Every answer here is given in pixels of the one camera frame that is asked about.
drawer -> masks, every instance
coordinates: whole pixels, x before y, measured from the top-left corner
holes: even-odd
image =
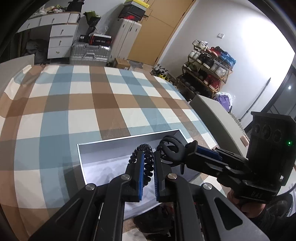
[[[50,37],[74,36],[78,24],[61,24],[52,26]]]
[[[53,47],[71,47],[73,36],[69,37],[52,37],[49,39],[49,48]]]
[[[21,32],[30,28],[36,28],[40,24],[41,17],[28,19],[25,23],[20,27],[17,32]]]
[[[70,56],[71,47],[49,48],[47,58],[65,58]]]
[[[78,18],[79,18],[79,13],[71,13],[70,17],[68,19],[68,23],[75,23],[77,22]]]
[[[67,23],[69,16],[69,12],[44,15],[41,17],[40,26]]]

white box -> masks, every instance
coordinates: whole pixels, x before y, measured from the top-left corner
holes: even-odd
[[[85,184],[94,183],[100,186],[109,183],[116,176],[125,173],[128,160],[135,148],[140,144],[146,143],[155,151],[160,140],[166,135],[173,135],[182,144],[187,144],[186,138],[179,129],[77,144]],[[181,175],[180,166],[173,167],[172,171]],[[191,181],[198,174],[199,172],[185,167],[184,175],[181,176]],[[155,197],[154,177],[151,177],[149,184],[143,188],[142,201],[139,203],[126,202],[124,219],[140,215],[158,204]]]

wooden door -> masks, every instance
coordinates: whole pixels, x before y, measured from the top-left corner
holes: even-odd
[[[154,65],[192,2],[193,0],[148,0],[149,17],[142,20],[141,30],[128,59]]]

plaid bedsheet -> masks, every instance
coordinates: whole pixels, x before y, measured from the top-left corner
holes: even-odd
[[[19,240],[83,187],[78,143],[180,129],[217,145],[171,84],[104,67],[27,66],[0,98],[0,129],[0,204]]]

camera lens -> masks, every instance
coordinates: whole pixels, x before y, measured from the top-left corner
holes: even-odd
[[[259,124],[256,124],[255,125],[255,133],[258,134],[259,131],[260,131],[260,126],[259,126]]]
[[[279,142],[280,139],[281,139],[281,132],[280,132],[280,130],[276,130],[274,132],[274,141]]]
[[[262,136],[263,136],[263,138],[264,139],[268,139],[270,137],[270,133],[271,133],[270,127],[268,125],[265,125],[263,127],[263,130],[262,130]]]

